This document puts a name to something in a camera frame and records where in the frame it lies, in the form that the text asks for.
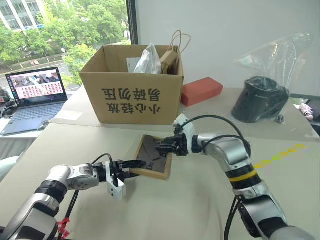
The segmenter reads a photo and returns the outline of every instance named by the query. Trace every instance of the yellow stripe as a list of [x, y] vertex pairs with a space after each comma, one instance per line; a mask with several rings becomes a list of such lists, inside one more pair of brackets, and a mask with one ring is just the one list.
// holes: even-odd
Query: yellow stripe
[[248, 178], [251, 178], [255, 175], [257, 175], [257, 171], [256, 170], [253, 170], [245, 175], [242, 175], [242, 176], [237, 176], [237, 177], [232, 177], [232, 178], [229, 178], [229, 181], [230, 182], [239, 182], [239, 181], [242, 181], [242, 180], [246, 180]]

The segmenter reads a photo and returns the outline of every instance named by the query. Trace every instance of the laptop keyboard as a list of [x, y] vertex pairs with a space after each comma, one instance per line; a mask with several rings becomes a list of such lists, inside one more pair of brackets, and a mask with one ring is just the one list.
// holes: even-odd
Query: laptop keyboard
[[54, 117], [62, 108], [63, 104], [53, 104], [47, 106], [37, 106], [20, 109], [12, 118], [13, 121], [34, 119], [38, 117], [52, 115]]

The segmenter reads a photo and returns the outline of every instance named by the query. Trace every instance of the white wall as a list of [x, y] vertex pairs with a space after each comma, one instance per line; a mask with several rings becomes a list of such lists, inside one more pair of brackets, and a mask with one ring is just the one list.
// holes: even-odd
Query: white wall
[[309, 32], [314, 42], [295, 94], [320, 96], [319, 0], [135, 0], [139, 44], [167, 45], [174, 31], [192, 36], [182, 54], [185, 84], [211, 77], [242, 88], [250, 75], [234, 59], [264, 44]]

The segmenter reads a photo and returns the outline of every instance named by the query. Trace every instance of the red box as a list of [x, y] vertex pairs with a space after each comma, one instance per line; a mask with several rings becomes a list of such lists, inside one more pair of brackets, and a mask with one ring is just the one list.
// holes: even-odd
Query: red box
[[181, 102], [190, 107], [219, 95], [224, 86], [210, 77], [191, 82], [182, 87]]

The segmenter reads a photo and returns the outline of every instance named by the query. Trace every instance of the building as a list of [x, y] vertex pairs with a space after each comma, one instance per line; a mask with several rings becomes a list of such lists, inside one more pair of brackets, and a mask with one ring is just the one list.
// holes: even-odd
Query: building
[[0, 19], [14, 31], [43, 28], [39, 14], [45, 14], [42, 0], [0, 0]]

